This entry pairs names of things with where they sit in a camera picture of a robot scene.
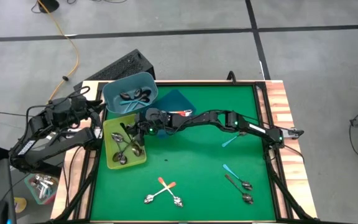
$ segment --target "wooden table frame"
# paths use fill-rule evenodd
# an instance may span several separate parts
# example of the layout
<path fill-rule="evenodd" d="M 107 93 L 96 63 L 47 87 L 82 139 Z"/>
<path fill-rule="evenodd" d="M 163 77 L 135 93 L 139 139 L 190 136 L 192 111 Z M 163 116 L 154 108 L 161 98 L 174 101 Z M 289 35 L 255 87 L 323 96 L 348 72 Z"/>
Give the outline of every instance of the wooden table frame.
<path fill-rule="evenodd" d="M 88 100 L 103 99 L 101 96 L 101 88 L 103 83 L 108 81 L 84 81 L 83 86 L 89 86 L 91 89 L 85 97 Z M 157 80 L 157 85 L 234 85 L 230 80 Z M 237 84 L 246 85 L 246 83 L 254 86 L 255 101 L 257 103 L 258 114 L 260 114 L 261 125 L 263 122 L 269 125 L 276 125 L 284 128 L 294 127 L 290 107 L 288 105 L 287 95 L 285 93 L 282 81 L 255 81 L 255 80 L 238 80 Z M 90 126 L 90 119 L 82 121 L 80 128 Z M 285 139 L 285 144 L 300 152 L 298 140 Z M 80 183 L 82 183 L 89 174 L 95 158 L 95 152 L 80 149 L 75 158 L 73 158 L 76 149 L 70 149 L 66 152 L 64 167 L 69 170 L 71 161 L 74 159 L 71 168 L 69 198 L 72 199 L 78 191 Z M 295 200 L 302 206 L 303 210 L 312 217 L 316 217 L 316 210 L 311 196 L 311 191 L 306 175 L 305 166 L 302 158 L 286 148 L 279 151 L 270 152 L 273 160 L 273 167 L 279 174 L 287 189 L 293 195 Z M 88 187 L 83 195 L 82 201 L 76 210 L 71 214 L 70 218 L 89 218 L 91 212 L 91 204 L 93 199 L 93 190 L 96 180 Z M 270 180 L 272 188 L 273 204 L 275 207 L 275 216 L 278 218 L 297 218 L 293 213 L 289 204 L 283 198 L 281 191 Z M 51 218 L 59 216 L 65 208 L 67 192 L 65 188 L 65 178 L 63 174 L 60 176 L 59 186 Z"/>

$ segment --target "robotic arm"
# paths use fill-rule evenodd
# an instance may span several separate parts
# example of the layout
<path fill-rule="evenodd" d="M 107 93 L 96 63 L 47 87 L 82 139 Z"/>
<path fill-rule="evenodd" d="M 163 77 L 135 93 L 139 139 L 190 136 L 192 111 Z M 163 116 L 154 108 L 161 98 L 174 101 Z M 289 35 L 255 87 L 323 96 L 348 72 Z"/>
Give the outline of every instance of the robotic arm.
<path fill-rule="evenodd" d="M 224 124 L 218 119 L 224 115 Z M 138 113 L 135 116 L 135 125 L 127 126 L 128 134 L 135 136 L 140 145 L 144 145 L 145 134 L 156 134 L 158 130 L 164 129 L 168 134 L 175 134 L 186 128 L 211 124 L 221 131 L 245 133 L 261 137 L 270 146 L 284 147 L 283 132 L 280 128 L 261 127 L 247 122 L 244 117 L 234 111 L 209 110 L 196 116 L 183 116 L 182 114 L 160 111 L 156 108 L 149 108 L 145 114 Z"/>
<path fill-rule="evenodd" d="M 91 146 L 96 141 L 93 129 L 83 128 L 78 132 L 70 132 L 68 129 L 74 124 L 78 127 L 82 119 L 88 118 L 95 126 L 101 127 L 99 114 L 105 107 L 101 103 L 101 100 L 88 101 L 81 94 L 70 94 L 66 98 L 49 101 L 43 111 L 27 122 L 24 135 L 10 150 L 11 165 L 20 171 L 43 173 L 49 166 L 44 160 L 75 146 Z M 56 135 L 44 149 L 30 151 L 38 140 L 52 132 Z"/>

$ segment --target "green mat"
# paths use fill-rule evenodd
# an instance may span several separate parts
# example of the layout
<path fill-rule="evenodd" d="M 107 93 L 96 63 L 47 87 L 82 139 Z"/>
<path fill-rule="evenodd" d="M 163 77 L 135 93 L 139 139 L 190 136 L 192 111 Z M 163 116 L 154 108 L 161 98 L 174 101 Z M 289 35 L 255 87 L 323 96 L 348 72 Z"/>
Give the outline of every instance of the green mat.
<path fill-rule="evenodd" d="M 197 113 L 234 110 L 257 118 L 251 86 L 160 86 L 159 97 L 174 89 L 196 106 Z M 147 162 L 122 170 L 107 168 L 103 145 L 91 220 L 275 220 L 262 141 L 246 135 L 225 148 L 221 146 L 235 135 L 214 126 L 197 126 L 166 139 L 146 136 Z M 253 185 L 254 189 L 247 192 L 254 198 L 253 205 L 244 203 L 240 192 L 225 178 L 223 164 Z M 163 188 L 158 177 L 167 184 L 177 183 L 172 192 L 183 199 L 183 208 L 173 204 L 167 191 L 152 203 L 143 203 L 146 195 Z"/>

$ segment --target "yellow-green tray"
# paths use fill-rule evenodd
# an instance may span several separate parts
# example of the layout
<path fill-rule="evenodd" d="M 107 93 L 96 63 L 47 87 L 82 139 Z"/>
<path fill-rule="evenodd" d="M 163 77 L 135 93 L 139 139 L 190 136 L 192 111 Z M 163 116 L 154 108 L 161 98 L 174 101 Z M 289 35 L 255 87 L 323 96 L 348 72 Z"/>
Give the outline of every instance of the yellow-green tray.
<path fill-rule="evenodd" d="M 105 122 L 103 122 L 103 131 L 104 131 L 104 143 L 106 146 L 106 159 L 107 159 L 107 167 L 109 169 L 123 169 L 125 167 L 134 166 L 137 164 L 142 164 L 146 162 L 147 156 L 146 156 L 146 150 L 144 146 L 140 147 L 143 149 L 144 153 L 141 154 L 139 157 L 135 156 L 135 154 L 129 150 L 126 149 L 124 152 L 124 155 L 127 157 L 128 162 L 127 164 L 121 165 L 119 162 L 114 162 L 112 160 L 112 156 L 114 153 L 119 152 L 119 148 L 117 143 L 111 138 L 111 133 L 120 133 L 122 136 L 124 136 L 124 140 L 126 142 L 130 142 L 129 136 L 125 133 L 124 129 L 121 127 L 121 123 L 127 124 L 133 124 L 135 121 L 135 115 L 128 115 L 123 116 L 116 119 L 110 119 Z M 126 146 L 126 143 L 121 143 L 121 149 L 124 149 Z"/>

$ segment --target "black floor stripe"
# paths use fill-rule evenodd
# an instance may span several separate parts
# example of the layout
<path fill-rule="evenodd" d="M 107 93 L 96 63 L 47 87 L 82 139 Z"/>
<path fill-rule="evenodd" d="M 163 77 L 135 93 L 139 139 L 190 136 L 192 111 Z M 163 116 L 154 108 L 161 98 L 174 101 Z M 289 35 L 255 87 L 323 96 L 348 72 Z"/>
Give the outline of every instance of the black floor stripe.
<path fill-rule="evenodd" d="M 259 28 L 259 32 L 296 32 L 296 31 L 318 31 L 318 30 L 352 30 L 358 29 L 358 25 L 343 26 L 309 26 L 309 27 L 271 27 Z"/>
<path fill-rule="evenodd" d="M 193 29 L 193 30 L 164 30 L 147 32 L 121 32 L 105 34 L 78 34 L 70 36 L 71 39 L 97 39 L 114 37 L 150 37 L 165 35 L 193 35 L 193 34 L 239 34 L 251 32 L 251 28 L 227 28 L 227 29 Z M 63 40 L 62 35 L 30 36 L 30 37 L 0 37 L 0 42 L 6 41 L 30 41 L 30 40 Z"/>
<path fill-rule="evenodd" d="M 254 34 L 254 39 L 255 39 L 255 44 L 256 44 L 256 50 L 258 52 L 259 62 L 262 66 L 262 73 L 266 80 L 270 80 L 271 77 L 270 77 L 269 69 L 267 68 L 265 52 L 264 52 L 264 48 L 262 46 L 262 41 L 260 40 L 258 26 L 256 24 L 256 18 L 255 18 L 254 10 L 252 8 L 251 1 L 246 0 L 246 4 L 247 4 L 249 20 L 251 23 L 252 33 Z"/>

